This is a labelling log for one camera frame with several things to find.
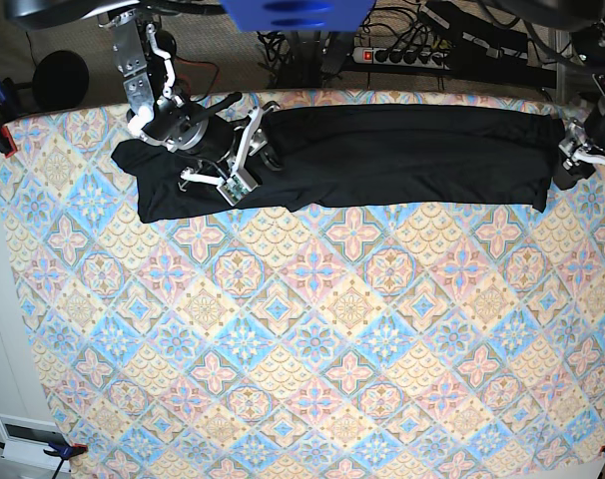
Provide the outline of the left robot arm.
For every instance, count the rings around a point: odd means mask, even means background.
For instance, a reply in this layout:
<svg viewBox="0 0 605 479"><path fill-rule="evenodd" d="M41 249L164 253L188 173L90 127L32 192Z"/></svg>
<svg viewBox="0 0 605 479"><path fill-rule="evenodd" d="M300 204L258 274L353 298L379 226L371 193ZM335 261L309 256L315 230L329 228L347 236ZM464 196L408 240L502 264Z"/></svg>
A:
<svg viewBox="0 0 605 479"><path fill-rule="evenodd" d="M572 120L565 138L559 143L560 164L553 181L561 190L573 188L579 181L605 167L605 3L603 1L479 1L478 7L496 27L511 28L521 22L532 40L558 66L591 76L600 92L595 107L583 122ZM492 6L514 16L509 24L498 21L488 8ZM570 34L570 44L579 61L549 47L534 27Z"/></svg>

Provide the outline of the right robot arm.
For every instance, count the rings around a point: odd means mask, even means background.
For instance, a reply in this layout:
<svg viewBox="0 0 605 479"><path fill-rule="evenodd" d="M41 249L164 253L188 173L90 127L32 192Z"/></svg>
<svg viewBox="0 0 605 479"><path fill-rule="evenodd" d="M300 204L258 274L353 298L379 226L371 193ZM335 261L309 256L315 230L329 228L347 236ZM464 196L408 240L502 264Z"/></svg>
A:
<svg viewBox="0 0 605 479"><path fill-rule="evenodd" d="M200 1L7 1L8 20L26 30L44 30L105 15L115 64L129 104L128 128L138 140L168 155L167 168L187 183L246 180L253 159L277 172L282 165L269 143L263 119L271 107L226 122L218 113L240 100L230 94L205 108L180 85L178 48L162 26L171 15L222 16L219 3Z"/></svg>

